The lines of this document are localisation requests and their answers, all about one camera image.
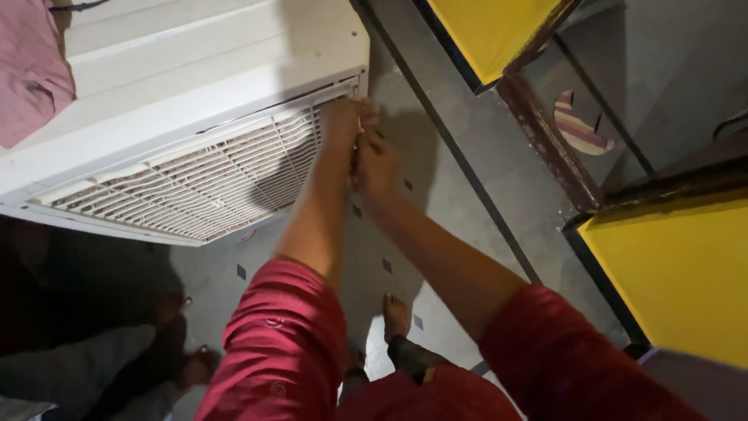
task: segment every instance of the cooler grille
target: cooler grille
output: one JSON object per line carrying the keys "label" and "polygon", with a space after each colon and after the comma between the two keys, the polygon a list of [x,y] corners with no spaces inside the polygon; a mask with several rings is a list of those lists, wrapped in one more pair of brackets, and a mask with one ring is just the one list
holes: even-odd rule
{"label": "cooler grille", "polygon": [[143,162],[130,175],[92,178],[41,204],[195,240],[220,237],[296,200],[319,150],[320,106],[158,165]]}

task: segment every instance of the red kurta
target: red kurta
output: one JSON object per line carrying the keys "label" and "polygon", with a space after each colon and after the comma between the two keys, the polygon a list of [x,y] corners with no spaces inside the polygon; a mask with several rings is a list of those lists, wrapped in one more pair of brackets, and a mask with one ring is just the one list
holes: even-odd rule
{"label": "red kurta", "polygon": [[[336,408],[348,354],[343,311],[316,274],[290,261],[260,268],[223,341],[198,421],[518,419],[489,381],[447,366],[421,386],[395,372]],[[531,420],[704,419],[547,288],[519,291],[479,345]]]}

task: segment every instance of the red sleeve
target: red sleeve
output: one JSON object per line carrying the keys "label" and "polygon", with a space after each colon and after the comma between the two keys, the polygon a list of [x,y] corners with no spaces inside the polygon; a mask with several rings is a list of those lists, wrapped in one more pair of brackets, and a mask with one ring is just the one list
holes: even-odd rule
{"label": "red sleeve", "polygon": [[195,420],[329,420],[346,351],[334,292],[306,267],[265,263],[224,332]]}
{"label": "red sleeve", "polygon": [[480,350],[531,420],[705,420],[539,285],[498,312]]}

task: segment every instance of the air cooler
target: air cooler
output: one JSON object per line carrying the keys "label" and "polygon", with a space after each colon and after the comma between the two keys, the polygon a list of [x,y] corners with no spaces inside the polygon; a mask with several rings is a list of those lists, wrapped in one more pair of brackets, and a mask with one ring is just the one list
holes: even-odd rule
{"label": "air cooler", "polygon": [[298,196],[320,107],[367,93],[348,0],[111,0],[64,38],[77,100],[0,150],[0,213],[80,231],[200,246],[257,224]]}

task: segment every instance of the yellow panel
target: yellow panel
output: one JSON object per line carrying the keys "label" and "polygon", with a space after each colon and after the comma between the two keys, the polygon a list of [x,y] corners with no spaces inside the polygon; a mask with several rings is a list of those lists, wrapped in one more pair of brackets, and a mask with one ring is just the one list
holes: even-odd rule
{"label": "yellow panel", "polygon": [[532,40],[560,0],[429,0],[457,47],[484,84]]}
{"label": "yellow panel", "polygon": [[654,345],[748,368],[748,200],[667,212],[579,232]]}

